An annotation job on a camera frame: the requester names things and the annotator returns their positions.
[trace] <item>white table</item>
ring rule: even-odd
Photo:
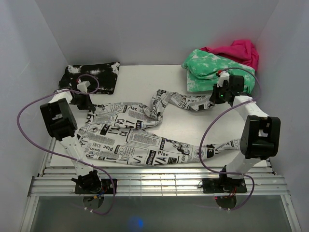
[[[152,95],[158,90],[176,91],[188,94],[186,91],[186,71],[180,65],[144,65],[144,66],[120,66],[115,92],[112,95],[95,94],[91,96],[93,104],[115,102],[142,102],[150,105]],[[169,104],[163,113],[163,123],[155,128],[148,129],[152,133],[179,142],[199,145],[201,137],[207,126],[224,110],[230,106],[220,104],[213,109],[203,112],[189,112]],[[87,111],[79,111],[76,106],[71,106],[72,112],[80,128],[86,118]],[[244,120],[236,110],[223,116],[211,129],[204,144],[223,143],[234,138],[240,138],[244,127]],[[64,148],[56,143],[55,152],[65,154]],[[236,156],[238,151],[225,151],[205,163],[210,167],[223,167]],[[114,162],[89,159],[89,162],[99,167],[132,168]],[[69,159],[53,156],[51,167],[73,167]],[[171,164],[162,167],[201,167],[200,163]],[[267,167],[267,162],[262,161],[256,167]]]

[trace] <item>wall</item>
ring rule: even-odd
[[[280,148],[271,159],[284,174],[303,231],[309,231],[308,46],[309,2],[280,0],[258,42],[259,106],[281,119]]]
[[[259,37],[278,0],[36,0],[70,64],[181,64]]]
[[[67,62],[34,0],[0,0],[0,231],[19,230],[33,175],[43,152],[22,137],[18,111],[57,87]],[[27,110],[22,126],[46,145],[39,106]]]

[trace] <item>green floral fabric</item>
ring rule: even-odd
[[[187,90],[189,92],[212,90],[213,85],[218,82],[216,73],[229,67],[240,67],[254,74],[254,69],[247,65],[195,49],[182,64],[182,68],[187,69]],[[255,83],[252,75],[238,69],[228,70],[228,73],[243,76],[245,79],[244,91],[251,93]]]

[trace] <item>magenta cloth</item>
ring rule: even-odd
[[[248,65],[257,71],[259,54],[250,40],[235,40],[231,46],[223,46],[215,49],[203,47],[200,50],[231,59],[240,64]]]

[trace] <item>black patterned fabric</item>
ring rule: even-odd
[[[98,78],[100,88],[96,93],[100,94],[113,94],[119,74],[119,62],[112,62],[106,64],[93,64],[93,65],[69,65],[66,67],[61,81],[59,81],[59,87],[71,87],[77,90],[77,78],[82,74],[90,74]],[[90,86],[88,92],[96,89],[97,83],[91,78],[84,76],[81,81],[89,81]]]

